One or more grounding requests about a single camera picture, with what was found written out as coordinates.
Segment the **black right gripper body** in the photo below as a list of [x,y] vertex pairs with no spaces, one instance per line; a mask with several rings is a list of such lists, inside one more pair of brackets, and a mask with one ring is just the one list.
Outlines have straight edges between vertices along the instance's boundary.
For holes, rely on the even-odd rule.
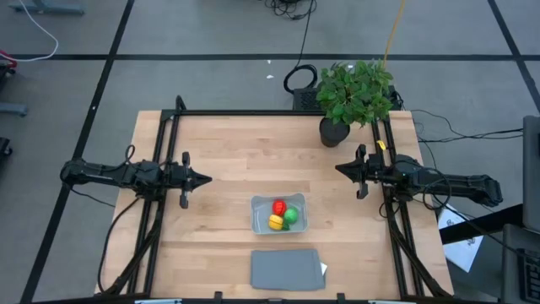
[[395,177],[392,169],[382,164],[382,157],[378,154],[366,154],[366,146],[361,144],[356,150],[356,160],[359,161],[359,190],[357,198],[363,199],[368,193],[367,181],[380,182],[393,185]]

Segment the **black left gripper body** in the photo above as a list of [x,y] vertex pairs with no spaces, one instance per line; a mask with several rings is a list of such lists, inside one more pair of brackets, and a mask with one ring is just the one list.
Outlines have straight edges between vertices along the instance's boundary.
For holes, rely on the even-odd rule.
[[188,152],[183,152],[181,155],[181,163],[171,162],[167,170],[167,186],[170,189],[180,189],[179,205],[182,209],[188,208],[187,193],[185,187],[190,181],[190,155]]

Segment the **yellow toy lemon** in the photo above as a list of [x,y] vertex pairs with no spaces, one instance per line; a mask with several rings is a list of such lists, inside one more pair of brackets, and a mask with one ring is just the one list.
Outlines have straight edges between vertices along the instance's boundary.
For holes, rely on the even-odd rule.
[[268,226],[270,229],[274,231],[288,231],[289,230],[289,224],[287,221],[275,214],[271,214],[268,218]]

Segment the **pale grey plastic tupperware container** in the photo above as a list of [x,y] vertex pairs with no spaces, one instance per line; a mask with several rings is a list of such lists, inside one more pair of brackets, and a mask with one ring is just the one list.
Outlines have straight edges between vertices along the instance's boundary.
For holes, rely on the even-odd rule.
[[[286,206],[285,211],[296,210],[296,221],[288,222],[282,215],[287,229],[273,229],[269,225],[270,217],[274,215],[273,204],[283,201]],[[305,232],[309,226],[305,197],[301,193],[281,197],[254,196],[251,199],[251,229],[258,235],[277,235]]]

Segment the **potted green artificial plant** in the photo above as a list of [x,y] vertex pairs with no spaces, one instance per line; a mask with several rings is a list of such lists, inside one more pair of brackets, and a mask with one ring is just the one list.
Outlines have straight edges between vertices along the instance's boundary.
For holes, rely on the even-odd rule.
[[319,125],[322,144],[336,147],[348,137],[352,124],[363,127],[386,118],[392,109],[392,80],[381,61],[324,68],[316,94],[325,113]]

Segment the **grey woven cloth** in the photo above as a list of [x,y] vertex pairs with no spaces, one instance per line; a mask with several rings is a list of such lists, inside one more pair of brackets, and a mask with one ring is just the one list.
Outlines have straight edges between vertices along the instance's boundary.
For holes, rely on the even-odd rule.
[[260,290],[314,291],[326,287],[316,249],[252,251],[250,284]]

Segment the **white printed paper sheet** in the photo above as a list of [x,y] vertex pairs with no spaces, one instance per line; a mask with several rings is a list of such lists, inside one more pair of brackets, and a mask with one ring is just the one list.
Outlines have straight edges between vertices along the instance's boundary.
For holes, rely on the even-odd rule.
[[[465,215],[459,213],[449,205],[439,214],[438,228],[442,230],[452,225],[461,224],[465,221],[465,218]],[[445,244],[443,246],[445,257],[458,268],[468,273],[476,258],[482,240],[482,236],[475,236],[464,241]]]

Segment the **black desk beam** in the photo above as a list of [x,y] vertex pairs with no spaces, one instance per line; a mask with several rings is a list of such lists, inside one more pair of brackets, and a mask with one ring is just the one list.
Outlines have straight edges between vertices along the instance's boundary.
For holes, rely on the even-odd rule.
[[476,236],[487,236],[502,231],[505,225],[523,227],[523,207],[521,204],[486,214],[473,220],[465,219],[461,223],[440,229],[443,244],[464,241]]

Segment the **grey monitor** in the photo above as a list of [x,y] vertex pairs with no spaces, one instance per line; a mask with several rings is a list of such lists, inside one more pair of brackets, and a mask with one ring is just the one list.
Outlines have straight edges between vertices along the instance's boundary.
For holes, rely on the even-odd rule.
[[540,233],[540,117],[523,118],[523,223]]

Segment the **grey furniture foot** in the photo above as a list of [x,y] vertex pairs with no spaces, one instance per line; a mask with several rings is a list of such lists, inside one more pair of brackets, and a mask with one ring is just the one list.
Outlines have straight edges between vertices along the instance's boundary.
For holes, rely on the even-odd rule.
[[0,113],[25,117],[28,114],[28,107],[22,104],[0,102]]
[[50,4],[46,0],[30,0],[30,4],[25,4],[23,0],[18,3],[9,4],[8,7],[15,12],[28,11],[38,14],[85,14],[84,9],[77,4],[56,5]]

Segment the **black keyboard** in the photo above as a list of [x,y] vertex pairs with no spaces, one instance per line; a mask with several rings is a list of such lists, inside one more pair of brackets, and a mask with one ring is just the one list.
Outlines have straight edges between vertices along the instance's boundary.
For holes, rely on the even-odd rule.
[[518,248],[517,268],[520,298],[540,304],[540,252]]

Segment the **black aluminium table frame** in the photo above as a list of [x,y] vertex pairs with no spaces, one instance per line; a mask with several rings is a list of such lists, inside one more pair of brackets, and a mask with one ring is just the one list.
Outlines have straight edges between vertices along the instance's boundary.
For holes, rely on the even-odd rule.
[[[292,111],[186,111],[175,157],[188,151],[195,170],[212,181],[191,194],[182,209],[171,191],[153,263],[142,262],[134,290],[153,297],[224,299],[397,299],[414,294],[409,262],[395,271],[391,238],[381,217],[383,194],[370,186],[365,199],[337,172],[360,144],[376,152],[384,133],[353,125],[336,148],[321,144],[320,116]],[[305,196],[309,225],[299,234],[258,235],[251,229],[255,196]],[[258,290],[251,286],[255,250],[315,248],[328,267],[326,286],[315,291]]]

